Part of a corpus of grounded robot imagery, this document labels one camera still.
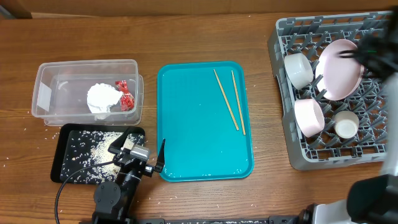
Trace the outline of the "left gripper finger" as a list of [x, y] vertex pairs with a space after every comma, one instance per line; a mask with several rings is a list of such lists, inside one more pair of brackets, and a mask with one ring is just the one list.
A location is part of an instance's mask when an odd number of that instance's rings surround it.
[[157, 162], [154, 169], [154, 171], [157, 173], [161, 173], [165, 165], [164, 147], [165, 147], [165, 139], [162, 140], [162, 144], [157, 156]]
[[133, 127], [128, 127], [125, 132], [123, 132], [120, 137], [114, 140], [108, 147], [108, 152], [112, 154], [119, 154], [123, 151], [124, 143], [126, 142], [127, 137], [134, 131]]

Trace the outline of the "white rice pile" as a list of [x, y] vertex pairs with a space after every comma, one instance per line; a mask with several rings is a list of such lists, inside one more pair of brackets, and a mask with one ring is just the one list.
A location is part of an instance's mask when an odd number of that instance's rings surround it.
[[71, 175], [84, 167], [112, 161], [114, 154], [108, 152], [108, 147], [120, 135], [122, 132], [70, 132], [60, 171], [60, 180], [62, 182], [68, 180], [74, 184], [94, 185], [114, 181], [120, 169], [114, 164], [86, 169], [73, 177]]

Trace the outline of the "large white round plate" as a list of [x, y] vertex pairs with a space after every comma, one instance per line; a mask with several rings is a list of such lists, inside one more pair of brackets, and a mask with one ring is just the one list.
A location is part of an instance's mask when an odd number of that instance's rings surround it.
[[323, 50], [315, 70], [315, 77], [322, 75], [317, 83], [318, 91], [328, 100], [338, 101], [352, 94], [361, 83], [364, 67], [353, 58], [341, 58], [340, 52], [356, 50], [350, 40], [335, 40]]

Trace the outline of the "red snack wrapper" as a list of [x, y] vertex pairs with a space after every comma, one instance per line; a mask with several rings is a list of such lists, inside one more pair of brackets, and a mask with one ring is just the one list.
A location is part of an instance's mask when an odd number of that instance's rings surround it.
[[116, 81], [115, 85], [118, 87], [119, 91], [123, 93], [122, 97], [119, 99], [121, 111], [131, 111], [134, 108], [135, 99], [128, 89], [127, 81]]

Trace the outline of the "white napkin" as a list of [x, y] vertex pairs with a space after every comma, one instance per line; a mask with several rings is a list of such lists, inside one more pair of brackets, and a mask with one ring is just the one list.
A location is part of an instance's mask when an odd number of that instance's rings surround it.
[[112, 85], [96, 83], [87, 92], [87, 105], [95, 121], [105, 120], [110, 113], [121, 112], [119, 100], [123, 93]]

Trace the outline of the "grey bowl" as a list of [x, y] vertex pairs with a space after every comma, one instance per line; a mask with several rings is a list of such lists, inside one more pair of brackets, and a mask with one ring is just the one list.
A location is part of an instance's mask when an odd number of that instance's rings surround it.
[[301, 90], [313, 81], [312, 67], [304, 54], [287, 55], [284, 58], [284, 66], [291, 84], [297, 90]]

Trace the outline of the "white paper cup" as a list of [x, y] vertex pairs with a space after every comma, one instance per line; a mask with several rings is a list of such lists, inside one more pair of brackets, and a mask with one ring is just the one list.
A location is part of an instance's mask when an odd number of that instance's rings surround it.
[[333, 117], [336, 134], [344, 139], [352, 138], [359, 129], [359, 118], [351, 111], [340, 111]]

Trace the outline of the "white bowl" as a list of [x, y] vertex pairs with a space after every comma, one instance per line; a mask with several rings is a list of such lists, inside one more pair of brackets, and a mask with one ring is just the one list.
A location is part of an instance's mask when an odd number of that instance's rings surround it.
[[323, 131], [325, 119], [320, 105], [314, 99], [297, 100], [294, 103], [296, 122], [305, 137]]

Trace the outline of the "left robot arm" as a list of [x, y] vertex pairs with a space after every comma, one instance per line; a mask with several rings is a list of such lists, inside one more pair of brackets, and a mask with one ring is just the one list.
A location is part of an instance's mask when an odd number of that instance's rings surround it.
[[142, 177], [151, 177], [153, 173], [163, 171], [165, 140], [162, 141], [156, 165], [153, 166], [148, 164], [148, 148], [137, 144], [130, 149], [124, 147], [132, 132], [132, 128], [127, 128], [109, 145], [108, 151], [114, 154], [113, 164], [120, 170], [115, 181], [103, 182], [95, 190], [96, 207], [92, 214], [92, 223], [135, 223], [129, 216], [129, 210]]

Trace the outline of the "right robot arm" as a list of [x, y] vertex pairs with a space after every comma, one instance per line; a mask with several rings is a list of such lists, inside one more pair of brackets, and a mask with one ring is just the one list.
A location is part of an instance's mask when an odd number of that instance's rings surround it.
[[338, 53], [365, 66], [384, 82], [387, 98], [387, 152], [377, 177], [355, 182], [348, 197], [329, 204], [311, 204], [296, 223], [397, 223], [397, 7], [382, 36], [365, 35], [356, 50]]

